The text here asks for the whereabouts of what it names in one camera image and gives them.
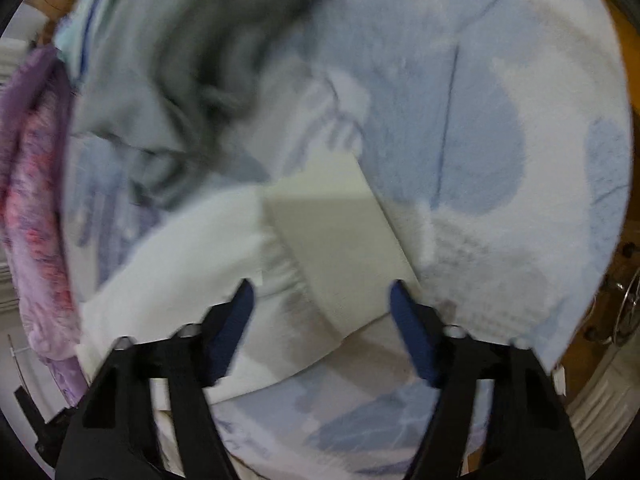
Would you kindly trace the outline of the white button jacket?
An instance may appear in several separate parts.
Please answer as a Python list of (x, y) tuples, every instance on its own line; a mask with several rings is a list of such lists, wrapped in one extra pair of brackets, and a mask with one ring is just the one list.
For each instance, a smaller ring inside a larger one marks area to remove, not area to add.
[(354, 155), (321, 151), (277, 182), (209, 193), (173, 214), (80, 307), (76, 352), (88, 376), (115, 339), (148, 342), (219, 309), (242, 281), (255, 307), (228, 401), (282, 382), (386, 315), (388, 289), (416, 274)]

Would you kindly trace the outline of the purple floral quilt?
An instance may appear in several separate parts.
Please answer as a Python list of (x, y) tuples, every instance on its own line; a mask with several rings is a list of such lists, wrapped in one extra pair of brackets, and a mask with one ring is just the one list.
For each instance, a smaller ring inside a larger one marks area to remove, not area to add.
[(87, 390), (61, 231), (63, 158), (74, 97), (54, 47), (32, 51), (1, 93), (1, 244), (23, 328), (65, 401)]

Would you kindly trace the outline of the floral bed sheet mattress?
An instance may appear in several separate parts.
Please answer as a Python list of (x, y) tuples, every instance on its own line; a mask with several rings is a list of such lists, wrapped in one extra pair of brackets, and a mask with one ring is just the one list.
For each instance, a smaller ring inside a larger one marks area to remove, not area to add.
[[(75, 118), (62, 231), (78, 344), (81, 305), (170, 216), (321, 151), (356, 157), (421, 302), (477, 339), (526, 339), (544, 368), (625, 217), (629, 104), (602, 0), (311, 0), (266, 51), (213, 169), (170, 209), (135, 203), (114, 145)], [(437, 392), (387, 310), (282, 382), (206, 400), (243, 478), (398, 479)]]

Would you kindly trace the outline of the grey folded garment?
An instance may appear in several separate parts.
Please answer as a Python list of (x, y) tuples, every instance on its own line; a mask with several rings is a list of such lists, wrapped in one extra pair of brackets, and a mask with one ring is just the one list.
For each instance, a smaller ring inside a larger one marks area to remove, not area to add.
[(111, 142), (139, 205), (174, 208), (254, 103), (266, 51), (311, 0), (117, 0), (74, 122)]

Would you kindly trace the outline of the blue striped pillow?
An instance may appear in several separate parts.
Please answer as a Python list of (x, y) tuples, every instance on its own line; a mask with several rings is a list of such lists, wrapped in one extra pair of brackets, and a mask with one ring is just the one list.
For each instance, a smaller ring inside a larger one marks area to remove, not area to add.
[(84, 82), (92, 51), (113, 11), (116, 0), (76, 0), (53, 36), (58, 57), (75, 89)]

